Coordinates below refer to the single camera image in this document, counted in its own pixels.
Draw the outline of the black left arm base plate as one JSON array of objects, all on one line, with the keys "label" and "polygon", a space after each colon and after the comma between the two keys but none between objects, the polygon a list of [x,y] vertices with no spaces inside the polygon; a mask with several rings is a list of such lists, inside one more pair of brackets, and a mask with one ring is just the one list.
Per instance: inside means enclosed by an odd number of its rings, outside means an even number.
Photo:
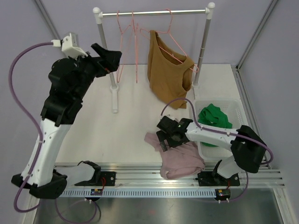
[{"label": "black left arm base plate", "polygon": [[101,171],[100,179],[95,183],[95,186],[112,187],[115,186],[116,172],[114,171]]}]

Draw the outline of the pink hanger of green top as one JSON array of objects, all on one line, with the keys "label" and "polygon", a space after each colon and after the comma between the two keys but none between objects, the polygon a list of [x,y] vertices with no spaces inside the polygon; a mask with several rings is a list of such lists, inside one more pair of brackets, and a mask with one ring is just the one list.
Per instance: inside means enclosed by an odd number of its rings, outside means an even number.
[{"label": "pink hanger of green top", "polygon": [[120,34],[121,34],[121,40],[120,40],[120,51],[122,52],[122,58],[121,58],[121,61],[120,61],[120,66],[116,72],[116,81],[117,83],[120,82],[121,80],[121,76],[122,76],[122,72],[123,72],[123,66],[124,66],[124,61],[125,61],[125,56],[127,55],[127,49],[125,50],[124,47],[123,47],[123,37],[124,37],[124,34],[126,33],[126,31],[128,29],[130,29],[131,27],[131,23],[129,23],[124,29],[122,29],[121,27],[121,24],[120,24],[120,19],[119,19],[119,13],[120,11],[117,12],[117,23],[118,23],[118,26],[119,26],[119,30],[120,30]]}]

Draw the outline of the mauve pink tank top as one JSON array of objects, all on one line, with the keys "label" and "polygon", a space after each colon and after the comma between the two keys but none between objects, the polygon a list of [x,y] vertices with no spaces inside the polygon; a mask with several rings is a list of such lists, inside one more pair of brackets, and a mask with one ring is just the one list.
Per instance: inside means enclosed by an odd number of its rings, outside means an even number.
[{"label": "mauve pink tank top", "polygon": [[160,176],[166,180],[196,175],[205,169],[205,162],[199,155],[195,142],[187,142],[176,148],[167,146],[164,152],[155,133],[146,133],[144,141],[160,153]]}]

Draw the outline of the green tank top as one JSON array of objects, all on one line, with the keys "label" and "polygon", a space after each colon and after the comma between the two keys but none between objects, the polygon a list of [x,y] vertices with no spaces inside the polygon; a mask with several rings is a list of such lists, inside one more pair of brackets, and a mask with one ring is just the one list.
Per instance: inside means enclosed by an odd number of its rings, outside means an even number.
[{"label": "green tank top", "polygon": [[200,111],[198,122],[200,124],[220,128],[231,129],[233,127],[232,123],[229,122],[227,115],[223,113],[219,107],[216,107],[213,104],[209,104]]}]

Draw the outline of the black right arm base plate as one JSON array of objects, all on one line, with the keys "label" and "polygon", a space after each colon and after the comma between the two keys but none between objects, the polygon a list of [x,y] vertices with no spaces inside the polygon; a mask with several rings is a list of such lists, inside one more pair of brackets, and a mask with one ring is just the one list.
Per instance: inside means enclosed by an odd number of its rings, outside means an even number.
[{"label": "black right arm base plate", "polygon": [[197,174],[199,186],[201,187],[238,187],[240,180],[238,174],[232,175],[226,179],[218,174],[213,174],[212,171],[203,171]]}]

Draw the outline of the pink hanger of mauve top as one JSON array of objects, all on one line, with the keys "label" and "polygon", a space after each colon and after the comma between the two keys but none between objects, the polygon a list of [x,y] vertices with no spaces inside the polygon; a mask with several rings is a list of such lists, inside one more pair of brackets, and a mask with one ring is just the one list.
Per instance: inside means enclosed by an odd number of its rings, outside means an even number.
[{"label": "pink hanger of mauve top", "polygon": [[138,83],[138,23],[135,23],[134,12],[132,12],[132,30],[134,33],[134,51],[135,51],[135,82]]}]

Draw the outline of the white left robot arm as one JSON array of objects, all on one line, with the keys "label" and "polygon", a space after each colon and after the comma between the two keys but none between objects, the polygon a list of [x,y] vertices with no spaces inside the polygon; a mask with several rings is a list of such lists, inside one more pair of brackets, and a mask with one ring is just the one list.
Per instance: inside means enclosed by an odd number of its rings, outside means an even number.
[{"label": "white left robot arm", "polygon": [[28,189],[36,198],[56,199],[68,186],[95,186],[101,182],[101,168],[91,161],[63,170],[55,168],[60,147],[92,82],[117,71],[120,65],[120,51],[107,50],[97,43],[92,44],[92,49],[97,53],[96,57],[82,49],[72,49],[51,67],[49,96],[41,111],[41,121],[34,122],[38,138],[33,153],[25,169],[11,180],[12,184],[19,189]]}]

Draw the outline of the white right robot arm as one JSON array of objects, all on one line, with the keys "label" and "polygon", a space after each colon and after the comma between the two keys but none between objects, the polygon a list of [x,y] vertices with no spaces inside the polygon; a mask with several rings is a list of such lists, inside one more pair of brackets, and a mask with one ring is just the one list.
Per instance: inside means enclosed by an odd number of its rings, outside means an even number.
[{"label": "white right robot arm", "polygon": [[266,144],[246,125],[238,129],[225,129],[204,126],[192,119],[175,121],[163,116],[157,127],[156,134],[163,151],[192,141],[216,145],[232,153],[230,157],[220,159],[213,171],[198,174],[200,186],[239,186],[238,173],[246,171],[256,174],[266,152]]}]

